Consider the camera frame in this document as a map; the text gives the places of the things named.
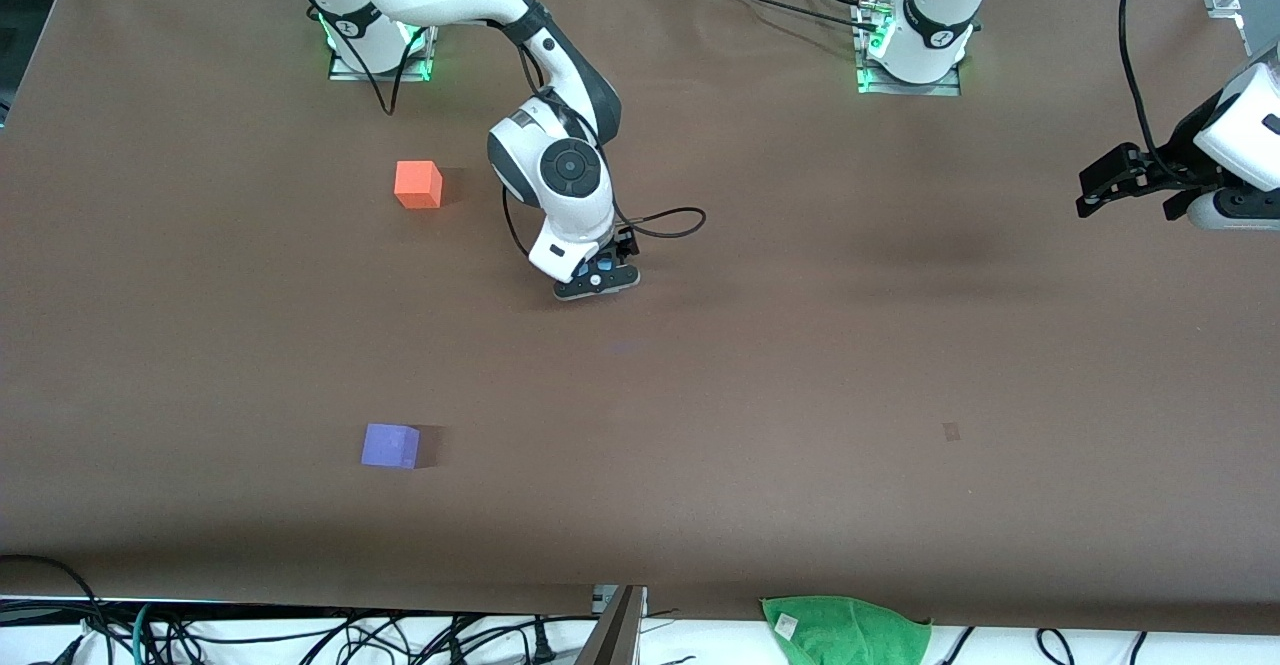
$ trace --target purple cube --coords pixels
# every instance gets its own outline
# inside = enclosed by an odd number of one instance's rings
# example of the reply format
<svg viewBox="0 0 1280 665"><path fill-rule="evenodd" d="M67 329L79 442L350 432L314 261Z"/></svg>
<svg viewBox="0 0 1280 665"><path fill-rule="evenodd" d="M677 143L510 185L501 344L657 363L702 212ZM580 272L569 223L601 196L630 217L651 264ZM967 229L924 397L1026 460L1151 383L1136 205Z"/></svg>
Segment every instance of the purple cube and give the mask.
<svg viewBox="0 0 1280 665"><path fill-rule="evenodd" d="M417 428L410 425L369 423L360 464L411 471L417 465Z"/></svg>

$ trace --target teal cable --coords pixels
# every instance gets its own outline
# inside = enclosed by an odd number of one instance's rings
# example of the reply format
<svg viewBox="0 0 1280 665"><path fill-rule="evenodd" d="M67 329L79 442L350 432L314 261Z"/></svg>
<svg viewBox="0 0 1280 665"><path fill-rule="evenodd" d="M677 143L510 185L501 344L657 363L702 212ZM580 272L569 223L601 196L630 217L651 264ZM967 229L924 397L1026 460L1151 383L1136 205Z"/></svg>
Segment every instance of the teal cable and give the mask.
<svg viewBox="0 0 1280 665"><path fill-rule="evenodd" d="M138 610L138 616L133 619L133 665L142 665L142 624L147 620L147 610L151 610L151 604L147 602Z"/></svg>

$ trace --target white floor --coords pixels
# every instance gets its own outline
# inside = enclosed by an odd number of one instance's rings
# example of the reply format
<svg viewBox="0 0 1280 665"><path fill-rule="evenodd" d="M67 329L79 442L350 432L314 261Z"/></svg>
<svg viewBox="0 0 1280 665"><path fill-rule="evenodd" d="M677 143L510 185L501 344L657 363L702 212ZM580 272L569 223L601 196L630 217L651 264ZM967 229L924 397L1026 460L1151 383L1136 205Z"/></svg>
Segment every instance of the white floor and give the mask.
<svg viewBox="0 0 1280 665"><path fill-rule="evenodd" d="M516 624L527 618L489 618L476 624L468 632L479 632L489 627ZM366 620L366 628L376 627L384 620ZM252 620L201 623L195 633L212 638L260 638L289 633L308 633L339 625L339 620ZM411 646L421 647L435 633L448 624L444 618L417 618L403 620L403 629ZM552 623L547 625L548 639L553 650L561 653L558 662L572 662L572 656L582 646L591 629L591 623ZM684 657L694 656L690 665L786 665L781 651L773 642L769 628L763 622L709 622L709 620L645 620L644 634L640 638L640 665L667 665ZM950 652L961 628L934 628L929 650L923 665L936 665ZM79 634L76 625L36 625L0 628L0 665L31 665L52 661L59 652ZM964 651L957 657L957 665L1025 665L1048 664L1036 646L1036 630L1015 628L978 628ZM1064 630L1075 661L1080 665L1126 665L1129 648L1137 633L1102 630ZM311 646L320 639L307 637L266 645L205 645L207 661L211 665L291 665L298 662ZM398 636L392 641L399 643ZM320 656L316 665L330 665L339 660L339 650L344 638L334 638ZM515 665L524 657L524 646L517 634L507 636L467 656L470 665ZM132 656L116 646L115 661L120 665L132 664ZM1057 657L1066 657L1057 652ZM406 656L394 660L384 652L366 648L357 652L351 665L398 665ZM445 656L431 660L431 665L443 665ZM104 638L86 638L76 665L105 665L106 650ZM1280 637L1247 636L1201 636L1153 633L1147 638L1138 656L1139 665L1181 665L1224 662L1233 665L1262 665L1280 662Z"/></svg>

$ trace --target orange cube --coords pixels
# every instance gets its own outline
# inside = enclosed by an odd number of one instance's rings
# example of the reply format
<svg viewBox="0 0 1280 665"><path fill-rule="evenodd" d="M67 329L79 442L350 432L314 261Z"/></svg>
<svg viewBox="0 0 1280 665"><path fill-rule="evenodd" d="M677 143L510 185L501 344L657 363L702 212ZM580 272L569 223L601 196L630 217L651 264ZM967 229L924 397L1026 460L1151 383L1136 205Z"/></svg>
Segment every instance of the orange cube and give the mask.
<svg viewBox="0 0 1280 665"><path fill-rule="evenodd" d="M431 160L396 164L396 197L407 210L439 208L444 176Z"/></svg>

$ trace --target cloth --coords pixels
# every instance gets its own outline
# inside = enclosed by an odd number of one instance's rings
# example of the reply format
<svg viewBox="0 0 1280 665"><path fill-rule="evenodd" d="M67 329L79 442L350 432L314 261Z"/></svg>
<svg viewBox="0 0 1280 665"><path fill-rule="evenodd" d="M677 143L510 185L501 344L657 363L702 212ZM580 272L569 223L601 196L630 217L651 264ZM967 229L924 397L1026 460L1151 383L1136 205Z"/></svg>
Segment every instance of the cloth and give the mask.
<svg viewBox="0 0 1280 665"><path fill-rule="evenodd" d="M933 630L851 597L777 597L762 605L791 665L920 665Z"/></svg>

